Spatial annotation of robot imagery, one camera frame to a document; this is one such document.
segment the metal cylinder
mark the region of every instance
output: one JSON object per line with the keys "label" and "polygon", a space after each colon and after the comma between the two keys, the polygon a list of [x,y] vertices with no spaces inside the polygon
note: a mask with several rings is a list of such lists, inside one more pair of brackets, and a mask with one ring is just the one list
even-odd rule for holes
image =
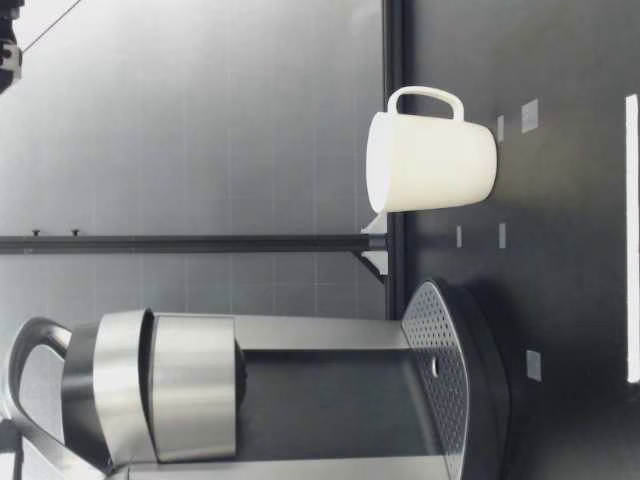
{"label": "metal cylinder", "polygon": [[67,444],[99,468],[233,456],[237,353],[230,317],[146,310],[76,328],[62,382]]}
{"label": "metal cylinder", "polygon": [[234,455],[233,318],[156,315],[151,359],[149,421],[158,460]]}

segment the coffee machine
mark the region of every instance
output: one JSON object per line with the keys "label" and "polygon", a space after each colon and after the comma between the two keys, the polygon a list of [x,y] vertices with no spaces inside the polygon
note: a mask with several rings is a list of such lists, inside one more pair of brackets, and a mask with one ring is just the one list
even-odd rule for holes
{"label": "coffee machine", "polygon": [[[64,443],[22,408],[44,345],[64,359]],[[64,478],[496,479],[508,389],[471,295],[426,282],[401,322],[105,315],[26,322],[4,414]]]}

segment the tiled wall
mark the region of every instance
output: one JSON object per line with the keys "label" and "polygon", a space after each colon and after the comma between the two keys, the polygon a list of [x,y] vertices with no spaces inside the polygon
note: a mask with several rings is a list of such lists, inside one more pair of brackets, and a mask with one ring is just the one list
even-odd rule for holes
{"label": "tiled wall", "polygon": [[[23,44],[70,3],[28,2]],[[0,97],[0,235],[358,231],[380,15],[377,0],[79,4]],[[31,315],[373,318],[383,302],[348,254],[0,257],[0,353]],[[24,401],[60,434],[60,365],[30,363]],[[29,455],[26,480],[52,475]]]}

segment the coffee machine handle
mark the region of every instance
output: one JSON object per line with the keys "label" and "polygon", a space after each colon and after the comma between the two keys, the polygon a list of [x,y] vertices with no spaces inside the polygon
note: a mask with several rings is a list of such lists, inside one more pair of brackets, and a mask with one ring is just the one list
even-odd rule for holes
{"label": "coffee machine handle", "polygon": [[102,472],[69,450],[65,445],[49,435],[37,425],[20,404],[20,382],[29,355],[37,346],[43,345],[65,357],[71,332],[47,318],[32,318],[26,322],[9,350],[2,380],[3,408],[20,434],[40,452],[40,454],[69,480],[104,480]]}

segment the metal rail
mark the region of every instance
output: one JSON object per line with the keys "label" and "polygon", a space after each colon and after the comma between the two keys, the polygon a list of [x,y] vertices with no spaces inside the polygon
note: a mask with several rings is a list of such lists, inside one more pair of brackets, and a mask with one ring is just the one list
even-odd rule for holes
{"label": "metal rail", "polygon": [[25,236],[0,237],[0,255],[106,253],[364,252],[384,235]]}

